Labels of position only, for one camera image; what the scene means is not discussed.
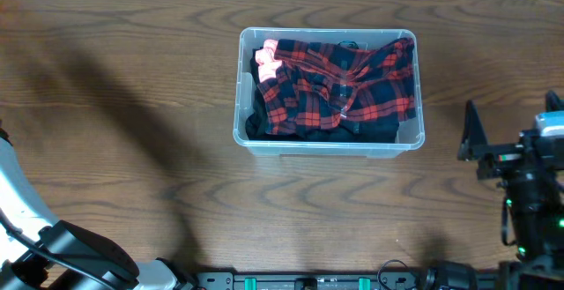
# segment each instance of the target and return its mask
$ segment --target black cable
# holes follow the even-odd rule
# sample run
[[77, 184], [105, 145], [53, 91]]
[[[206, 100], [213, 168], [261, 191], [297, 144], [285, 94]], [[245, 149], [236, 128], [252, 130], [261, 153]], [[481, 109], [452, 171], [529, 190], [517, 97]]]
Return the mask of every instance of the black cable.
[[408, 289], [408, 290], [415, 289], [415, 288], [417, 287], [417, 276], [415, 275], [415, 273], [413, 273], [413, 272], [411, 272], [411, 271], [409, 270], [409, 267], [407, 266], [407, 264], [404, 264], [404, 262], [401, 261], [401, 260], [399, 260], [399, 259], [390, 259], [390, 260], [388, 260], [387, 262], [385, 262], [385, 263], [382, 265], [382, 267], [380, 267], [380, 269], [378, 269], [377, 278], [378, 278], [378, 283], [380, 283], [380, 286], [382, 286], [382, 287], [383, 287], [384, 289], [386, 289], [386, 290], [391, 290], [388, 286], [384, 285], [384, 283], [383, 283], [382, 280], [380, 279], [380, 274], [382, 273], [382, 269], [384, 269], [384, 267], [386, 267], [388, 264], [391, 264], [391, 263], [402, 264], [402, 265], [405, 267], [405, 269], [407, 269], [407, 271], [415, 278], [415, 286], [414, 286], [414, 287], [411, 287], [411, 288]]
[[112, 289], [112, 290], [118, 290], [114, 285], [112, 285], [111, 283], [109, 283], [107, 280], [100, 278], [80, 267], [78, 267], [75, 264], [69, 263], [66, 260], [57, 257], [54, 254], [51, 254], [50, 252], [40, 249], [39, 247], [33, 245], [31, 242], [29, 242], [27, 240], [27, 238], [22, 234], [21, 230], [17, 229], [15, 226], [12, 225], [12, 223], [8, 220], [8, 218], [6, 217], [6, 215], [4, 214], [4, 212], [2, 212], [2, 209], [0, 208], [0, 224], [2, 224], [2, 226], [4, 227], [4, 229], [6, 230], [6, 234], [10, 237], [12, 237], [13, 239], [15, 239], [16, 241], [18, 241], [19, 243], [21, 243], [22, 245], [26, 246], [29, 250], [31, 250], [33, 253], [44, 257], [45, 259], [49, 260], [50, 262], [53, 262], [55, 264], [60, 264], [61, 266], [70, 269], [74, 272], [80, 273], [82, 275], [87, 276], [88, 278], [102, 284], [103, 286], [107, 286], [108, 288]]

